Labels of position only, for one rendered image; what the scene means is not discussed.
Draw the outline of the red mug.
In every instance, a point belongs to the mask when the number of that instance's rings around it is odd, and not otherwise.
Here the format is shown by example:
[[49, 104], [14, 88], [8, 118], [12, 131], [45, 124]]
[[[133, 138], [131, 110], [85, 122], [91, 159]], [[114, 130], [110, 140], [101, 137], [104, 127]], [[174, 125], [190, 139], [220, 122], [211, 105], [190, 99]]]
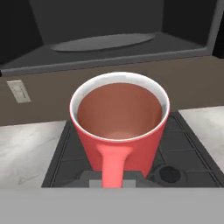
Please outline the red mug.
[[170, 100], [154, 80], [113, 72], [79, 86], [69, 113], [104, 188], [121, 187], [125, 171], [147, 176], [170, 114]]

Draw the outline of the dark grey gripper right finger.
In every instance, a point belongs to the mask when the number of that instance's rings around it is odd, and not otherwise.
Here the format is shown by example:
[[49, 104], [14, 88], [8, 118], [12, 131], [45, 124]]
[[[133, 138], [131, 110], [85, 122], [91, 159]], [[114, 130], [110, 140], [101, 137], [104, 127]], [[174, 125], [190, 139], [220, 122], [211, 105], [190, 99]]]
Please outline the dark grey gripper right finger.
[[159, 187], [159, 184], [144, 178], [140, 171], [125, 171], [122, 186], [124, 188]]

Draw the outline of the grey microwave turntable plate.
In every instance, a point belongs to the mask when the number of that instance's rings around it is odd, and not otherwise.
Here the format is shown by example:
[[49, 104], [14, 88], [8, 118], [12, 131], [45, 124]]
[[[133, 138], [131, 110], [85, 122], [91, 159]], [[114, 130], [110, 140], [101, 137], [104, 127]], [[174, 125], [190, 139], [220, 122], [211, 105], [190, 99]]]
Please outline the grey microwave turntable plate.
[[56, 52], [91, 52], [142, 44], [154, 38], [154, 33], [122, 33], [62, 42], [53, 45], [52, 49]]

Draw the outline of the black hob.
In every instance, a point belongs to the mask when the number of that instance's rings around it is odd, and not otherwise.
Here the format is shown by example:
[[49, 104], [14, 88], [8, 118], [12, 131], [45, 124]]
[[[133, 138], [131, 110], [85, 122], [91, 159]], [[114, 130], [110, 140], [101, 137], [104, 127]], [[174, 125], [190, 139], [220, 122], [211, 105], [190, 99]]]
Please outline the black hob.
[[[67, 187], [84, 171], [94, 171], [68, 121], [43, 181], [43, 187]], [[224, 187], [224, 172], [187, 125], [172, 112], [147, 177], [159, 187]]]

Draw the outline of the white wall socket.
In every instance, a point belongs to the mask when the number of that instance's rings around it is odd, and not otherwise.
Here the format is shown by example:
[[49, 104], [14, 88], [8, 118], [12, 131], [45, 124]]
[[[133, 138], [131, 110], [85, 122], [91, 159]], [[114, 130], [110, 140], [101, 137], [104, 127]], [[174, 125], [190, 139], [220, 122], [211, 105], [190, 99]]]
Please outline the white wall socket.
[[31, 102], [31, 98], [21, 80], [8, 80], [7, 84], [18, 103]]

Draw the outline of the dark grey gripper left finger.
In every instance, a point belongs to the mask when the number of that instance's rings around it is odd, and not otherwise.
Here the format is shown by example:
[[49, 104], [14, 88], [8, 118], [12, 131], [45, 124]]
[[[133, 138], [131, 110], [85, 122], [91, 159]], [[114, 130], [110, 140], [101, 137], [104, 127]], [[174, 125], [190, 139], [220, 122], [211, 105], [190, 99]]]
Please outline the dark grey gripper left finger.
[[66, 187], [101, 188], [102, 173], [100, 171], [84, 171], [79, 179], [67, 184]]

